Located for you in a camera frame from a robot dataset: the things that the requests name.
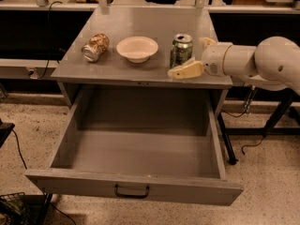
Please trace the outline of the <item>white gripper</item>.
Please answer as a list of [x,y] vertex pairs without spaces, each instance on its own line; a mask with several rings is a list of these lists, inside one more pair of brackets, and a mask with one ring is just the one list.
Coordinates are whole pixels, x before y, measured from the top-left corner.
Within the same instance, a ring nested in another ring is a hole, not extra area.
[[227,51],[233,45],[231,42],[217,42],[210,37],[200,37],[199,43],[205,49],[202,53],[202,61],[194,57],[188,59],[183,65],[168,70],[168,76],[172,79],[190,79],[201,76],[204,69],[211,76],[223,77],[224,60]]

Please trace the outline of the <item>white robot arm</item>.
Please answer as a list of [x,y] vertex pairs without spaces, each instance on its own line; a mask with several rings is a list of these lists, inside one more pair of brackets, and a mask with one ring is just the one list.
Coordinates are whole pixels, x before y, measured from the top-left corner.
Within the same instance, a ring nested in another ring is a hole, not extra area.
[[171,68],[168,76],[182,80],[210,76],[231,76],[244,83],[269,90],[291,88],[300,95],[300,47],[285,37],[269,37],[257,46],[215,42],[202,37],[202,58],[188,59]]

